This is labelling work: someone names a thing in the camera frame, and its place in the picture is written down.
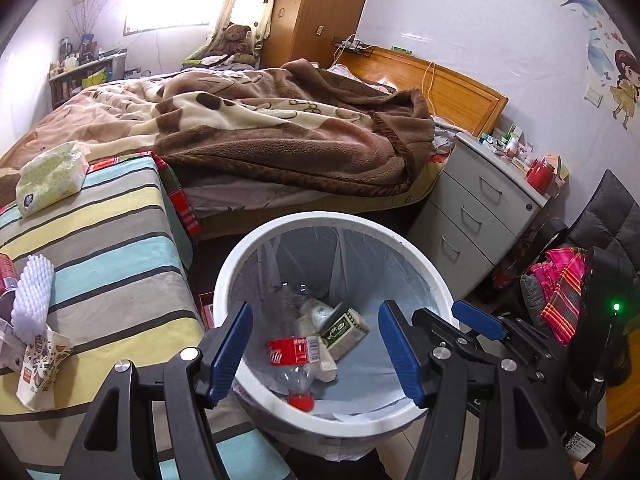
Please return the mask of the wooden bed headboard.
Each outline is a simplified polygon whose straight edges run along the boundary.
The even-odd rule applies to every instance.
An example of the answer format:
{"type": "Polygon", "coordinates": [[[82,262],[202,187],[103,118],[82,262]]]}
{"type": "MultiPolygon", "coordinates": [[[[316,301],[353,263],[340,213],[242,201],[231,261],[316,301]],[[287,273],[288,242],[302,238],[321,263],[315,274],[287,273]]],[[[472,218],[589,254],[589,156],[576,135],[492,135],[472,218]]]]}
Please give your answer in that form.
{"type": "Polygon", "coordinates": [[[340,63],[362,80],[396,90],[420,89],[433,115],[472,136],[492,133],[508,104],[506,96],[469,76],[381,47],[369,53],[347,51],[340,63]]]}

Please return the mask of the brown teddy bear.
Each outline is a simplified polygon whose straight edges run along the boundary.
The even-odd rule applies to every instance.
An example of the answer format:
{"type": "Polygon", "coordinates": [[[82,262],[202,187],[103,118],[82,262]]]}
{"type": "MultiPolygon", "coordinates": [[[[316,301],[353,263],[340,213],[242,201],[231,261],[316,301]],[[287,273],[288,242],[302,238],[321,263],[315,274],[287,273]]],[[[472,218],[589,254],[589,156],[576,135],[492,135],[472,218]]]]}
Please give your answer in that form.
{"type": "Polygon", "coordinates": [[[252,28],[230,23],[216,40],[213,55],[223,55],[231,63],[254,65],[256,58],[252,28]]]}

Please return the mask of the clear plastic cola bottle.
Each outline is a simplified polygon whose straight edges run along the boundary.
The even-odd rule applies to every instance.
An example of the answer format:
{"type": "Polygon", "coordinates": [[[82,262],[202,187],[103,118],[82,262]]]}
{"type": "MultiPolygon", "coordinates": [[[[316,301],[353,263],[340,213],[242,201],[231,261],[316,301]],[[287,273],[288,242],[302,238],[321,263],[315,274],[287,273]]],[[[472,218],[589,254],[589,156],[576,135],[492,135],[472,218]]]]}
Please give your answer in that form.
{"type": "Polygon", "coordinates": [[[321,370],[320,337],[302,285],[283,283],[273,291],[274,325],[266,343],[270,370],[278,390],[296,410],[314,409],[312,384],[321,370]]]}

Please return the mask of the red milk drink can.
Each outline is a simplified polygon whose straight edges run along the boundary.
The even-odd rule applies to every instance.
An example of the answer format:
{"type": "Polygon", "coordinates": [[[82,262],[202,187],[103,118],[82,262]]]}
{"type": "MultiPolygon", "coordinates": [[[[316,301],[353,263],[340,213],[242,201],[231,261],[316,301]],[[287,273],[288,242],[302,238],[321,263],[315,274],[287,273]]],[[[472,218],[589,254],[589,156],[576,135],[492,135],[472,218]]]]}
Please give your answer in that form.
{"type": "Polygon", "coordinates": [[[11,258],[0,255],[0,318],[11,321],[18,276],[11,258]]]}

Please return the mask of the grey drawer nightstand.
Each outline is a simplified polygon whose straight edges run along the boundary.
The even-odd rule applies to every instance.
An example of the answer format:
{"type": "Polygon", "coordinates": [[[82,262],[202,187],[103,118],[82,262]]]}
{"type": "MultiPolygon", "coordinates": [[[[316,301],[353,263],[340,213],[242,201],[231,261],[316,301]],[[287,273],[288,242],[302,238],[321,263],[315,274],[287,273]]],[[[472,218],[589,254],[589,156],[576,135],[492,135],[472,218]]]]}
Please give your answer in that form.
{"type": "Polygon", "coordinates": [[[477,138],[458,133],[407,240],[434,264],[451,296],[462,299],[498,266],[548,200],[477,138]]]}

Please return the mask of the wooden wardrobe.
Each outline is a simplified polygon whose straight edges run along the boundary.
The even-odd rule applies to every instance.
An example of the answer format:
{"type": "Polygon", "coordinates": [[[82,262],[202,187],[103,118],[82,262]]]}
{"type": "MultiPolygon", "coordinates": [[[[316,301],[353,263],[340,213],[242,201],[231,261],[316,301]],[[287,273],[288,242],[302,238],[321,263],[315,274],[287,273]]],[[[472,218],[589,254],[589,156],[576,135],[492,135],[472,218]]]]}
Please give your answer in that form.
{"type": "Polygon", "coordinates": [[[279,67],[306,58],[327,68],[335,44],[357,30],[366,0],[274,0],[270,35],[262,48],[262,67],[279,67]]]}

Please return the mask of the floral curtain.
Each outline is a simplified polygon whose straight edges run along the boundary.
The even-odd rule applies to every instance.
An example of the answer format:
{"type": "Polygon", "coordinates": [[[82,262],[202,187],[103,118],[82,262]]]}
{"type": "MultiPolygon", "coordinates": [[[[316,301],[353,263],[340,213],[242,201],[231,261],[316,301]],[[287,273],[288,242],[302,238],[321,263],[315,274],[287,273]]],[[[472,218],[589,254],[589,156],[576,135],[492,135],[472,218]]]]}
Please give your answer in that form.
{"type": "Polygon", "coordinates": [[[188,58],[205,58],[212,52],[213,45],[222,39],[224,30],[231,24],[250,28],[256,58],[262,54],[262,48],[270,35],[271,15],[274,0],[221,0],[217,21],[210,30],[204,44],[199,46],[188,58]]]}

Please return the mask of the white foam net sleeve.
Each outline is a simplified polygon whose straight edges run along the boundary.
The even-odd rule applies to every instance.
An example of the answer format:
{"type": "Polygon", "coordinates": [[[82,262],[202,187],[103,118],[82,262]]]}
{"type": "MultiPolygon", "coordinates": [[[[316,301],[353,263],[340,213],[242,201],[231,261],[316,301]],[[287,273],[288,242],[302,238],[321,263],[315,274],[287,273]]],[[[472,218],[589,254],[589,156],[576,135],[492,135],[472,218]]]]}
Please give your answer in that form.
{"type": "Polygon", "coordinates": [[[32,344],[46,330],[54,266],[43,255],[29,256],[17,281],[11,324],[15,336],[32,344]]]}

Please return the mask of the white round trash bin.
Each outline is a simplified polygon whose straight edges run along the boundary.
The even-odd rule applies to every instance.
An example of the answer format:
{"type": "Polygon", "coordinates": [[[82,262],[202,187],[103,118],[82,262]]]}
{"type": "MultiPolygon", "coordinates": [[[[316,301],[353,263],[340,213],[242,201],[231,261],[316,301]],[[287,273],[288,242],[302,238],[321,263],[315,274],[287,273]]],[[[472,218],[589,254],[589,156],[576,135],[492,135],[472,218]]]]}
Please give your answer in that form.
{"type": "Polygon", "coordinates": [[[402,391],[378,330],[392,300],[452,318],[450,291],[416,246],[350,214],[302,212],[244,236],[222,265],[213,316],[236,304],[253,330],[233,389],[254,424],[326,460],[358,460],[421,411],[402,391]]]}

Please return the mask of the brown fleece blanket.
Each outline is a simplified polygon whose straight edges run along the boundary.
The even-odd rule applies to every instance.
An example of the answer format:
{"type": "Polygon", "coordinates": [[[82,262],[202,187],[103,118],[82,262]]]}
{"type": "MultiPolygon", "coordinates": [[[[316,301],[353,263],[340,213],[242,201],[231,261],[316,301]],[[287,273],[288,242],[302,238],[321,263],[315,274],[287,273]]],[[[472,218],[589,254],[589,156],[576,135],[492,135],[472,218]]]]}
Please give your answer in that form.
{"type": "Polygon", "coordinates": [[[1,199],[20,170],[66,142],[89,160],[151,151],[190,185],[217,174],[381,197],[408,191],[434,153],[416,89],[385,93],[300,58],[265,70],[184,70],[78,93],[1,159],[1,199]]]}

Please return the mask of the striped table cloth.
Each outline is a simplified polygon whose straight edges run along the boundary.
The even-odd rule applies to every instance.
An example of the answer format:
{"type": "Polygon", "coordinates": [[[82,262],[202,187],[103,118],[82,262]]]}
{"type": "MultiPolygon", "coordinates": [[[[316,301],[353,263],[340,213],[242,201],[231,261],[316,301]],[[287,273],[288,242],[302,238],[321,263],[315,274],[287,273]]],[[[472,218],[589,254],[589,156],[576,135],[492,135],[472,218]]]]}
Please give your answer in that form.
{"type": "Polygon", "coordinates": [[[70,341],[50,408],[17,399],[1,376],[1,429],[36,479],[58,478],[70,446],[113,365],[163,363],[203,337],[186,272],[192,261],[154,159],[138,156],[91,171],[81,191],[23,218],[1,214],[1,250],[21,269],[31,255],[53,264],[49,326],[70,341]]]}

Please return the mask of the printed paper snack bag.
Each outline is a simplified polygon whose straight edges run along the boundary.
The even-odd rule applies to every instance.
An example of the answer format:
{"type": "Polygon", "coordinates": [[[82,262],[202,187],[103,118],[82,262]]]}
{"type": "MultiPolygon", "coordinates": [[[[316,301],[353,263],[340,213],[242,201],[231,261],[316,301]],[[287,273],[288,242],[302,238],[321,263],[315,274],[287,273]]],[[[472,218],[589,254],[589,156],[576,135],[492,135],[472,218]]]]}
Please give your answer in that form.
{"type": "Polygon", "coordinates": [[[16,396],[29,411],[54,409],[54,383],[72,349],[70,340],[50,327],[26,347],[16,396]]]}

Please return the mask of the green tissue pack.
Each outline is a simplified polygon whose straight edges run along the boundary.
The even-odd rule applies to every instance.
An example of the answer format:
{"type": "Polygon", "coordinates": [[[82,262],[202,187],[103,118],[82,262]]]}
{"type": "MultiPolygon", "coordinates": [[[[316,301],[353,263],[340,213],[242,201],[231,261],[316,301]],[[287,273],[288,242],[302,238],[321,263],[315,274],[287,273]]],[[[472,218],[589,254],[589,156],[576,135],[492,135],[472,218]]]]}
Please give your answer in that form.
{"type": "Polygon", "coordinates": [[[20,170],[16,206],[28,218],[80,192],[89,164],[78,142],[67,142],[43,152],[20,170]]]}

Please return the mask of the cluttered wall shelf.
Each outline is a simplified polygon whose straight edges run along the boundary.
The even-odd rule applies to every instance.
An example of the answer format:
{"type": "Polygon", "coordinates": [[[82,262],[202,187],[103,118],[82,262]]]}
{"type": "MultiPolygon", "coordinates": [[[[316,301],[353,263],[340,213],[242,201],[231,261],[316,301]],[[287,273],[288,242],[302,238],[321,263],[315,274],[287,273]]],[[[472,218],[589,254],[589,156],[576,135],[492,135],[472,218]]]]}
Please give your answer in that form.
{"type": "Polygon", "coordinates": [[[85,36],[75,51],[70,38],[63,37],[58,59],[50,64],[48,73],[52,108],[60,107],[81,90],[124,79],[127,53],[127,48],[100,50],[92,35],[85,36]]]}

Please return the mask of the beige green medicine box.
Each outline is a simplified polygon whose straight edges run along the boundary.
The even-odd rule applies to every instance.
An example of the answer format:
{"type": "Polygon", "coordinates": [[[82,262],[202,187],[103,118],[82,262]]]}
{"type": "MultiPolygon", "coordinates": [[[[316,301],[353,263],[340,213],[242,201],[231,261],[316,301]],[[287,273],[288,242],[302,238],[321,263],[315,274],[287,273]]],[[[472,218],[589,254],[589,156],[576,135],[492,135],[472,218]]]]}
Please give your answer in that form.
{"type": "Polygon", "coordinates": [[[320,336],[334,361],[352,351],[370,332],[364,317],[355,309],[347,309],[320,330],[320,336]]]}

